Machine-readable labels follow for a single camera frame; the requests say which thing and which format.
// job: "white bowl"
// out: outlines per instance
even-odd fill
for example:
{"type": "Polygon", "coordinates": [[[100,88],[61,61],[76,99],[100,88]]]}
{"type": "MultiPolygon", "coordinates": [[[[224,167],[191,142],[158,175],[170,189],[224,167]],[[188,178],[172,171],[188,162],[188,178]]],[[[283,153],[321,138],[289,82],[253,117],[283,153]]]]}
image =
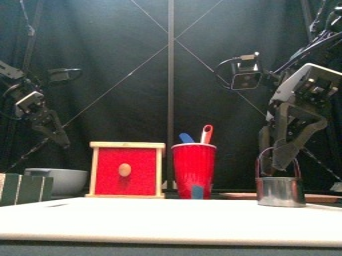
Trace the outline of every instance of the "white bowl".
{"type": "Polygon", "coordinates": [[[24,175],[53,178],[52,196],[76,196],[80,194],[88,177],[88,172],[71,169],[27,168],[24,175]]]}

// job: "blue brush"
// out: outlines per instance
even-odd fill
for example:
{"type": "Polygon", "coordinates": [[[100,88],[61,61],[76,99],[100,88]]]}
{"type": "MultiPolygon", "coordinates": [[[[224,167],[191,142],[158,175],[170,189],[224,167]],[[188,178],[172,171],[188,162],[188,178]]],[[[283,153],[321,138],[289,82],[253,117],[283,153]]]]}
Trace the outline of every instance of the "blue brush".
{"type": "Polygon", "coordinates": [[[183,143],[195,143],[194,139],[190,137],[187,133],[180,133],[179,138],[183,143]]]}

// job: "black curtain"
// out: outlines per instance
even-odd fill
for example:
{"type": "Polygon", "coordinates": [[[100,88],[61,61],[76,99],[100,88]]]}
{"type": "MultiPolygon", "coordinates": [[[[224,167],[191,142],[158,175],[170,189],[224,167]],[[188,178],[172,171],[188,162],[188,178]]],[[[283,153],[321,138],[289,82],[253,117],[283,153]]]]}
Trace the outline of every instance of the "black curtain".
{"type": "MultiPolygon", "coordinates": [[[[37,1],[24,3],[32,21],[37,1]]],[[[12,1],[1,4],[1,13],[19,24],[1,26],[1,59],[20,67],[15,59],[23,59],[25,44],[17,42],[28,37],[17,5],[12,1]]],[[[223,60],[254,52],[261,53],[267,70],[289,60],[309,42],[301,1],[175,0],[174,27],[174,144],[180,142],[182,132],[199,141],[203,126],[212,124],[212,144],[218,147],[214,188],[254,189],[258,132],[265,125],[271,91],[266,86],[240,92],[223,89],[212,68],[223,60]]],[[[47,143],[11,172],[23,173],[28,167],[90,171],[91,141],[167,142],[167,31],[167,0],[44,2],[29,74],[44,80],[49,69],[83,70],[80,79],[44,90],[71,147],[64,150],[47,143]]],[[[1,123],[8,127],[11,122],[1,117],[1,123]]],[[[11,148],[1,168],[43,139],[25,122],[16,123],[11,134],[11,143],[1,145],[3,151],[4,145],[11,148]]],[[[313,141],[313,145],[329,148],[325,133],[313,141]]],[[[317,153],[330,165],[331,154],[326,152],[322,149],[317,153]]],[[[329,189],[334,178],[302,158],[306,187],[329,189]]]]}

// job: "wooden box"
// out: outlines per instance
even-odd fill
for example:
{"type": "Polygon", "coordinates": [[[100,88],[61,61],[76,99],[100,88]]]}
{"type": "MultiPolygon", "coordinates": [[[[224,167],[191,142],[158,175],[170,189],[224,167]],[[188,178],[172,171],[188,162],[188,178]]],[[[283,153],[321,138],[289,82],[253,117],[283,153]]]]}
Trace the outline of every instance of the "wooden box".
{"type": "Polygon", "coordinates": [[[88,197],[163,198],[163,143],[91,142],[88,197]]]}

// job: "plastic cup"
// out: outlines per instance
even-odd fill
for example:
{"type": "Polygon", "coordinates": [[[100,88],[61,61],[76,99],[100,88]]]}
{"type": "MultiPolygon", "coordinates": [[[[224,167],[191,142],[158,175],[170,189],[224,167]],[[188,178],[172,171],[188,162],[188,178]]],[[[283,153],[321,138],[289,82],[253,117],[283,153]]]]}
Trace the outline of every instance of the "plastic cup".
{"type": "Polygon", "coordinates": [[[171,149],[180,199],[210,199],[216,147],[204,143],[184,143],[171,149]]]}

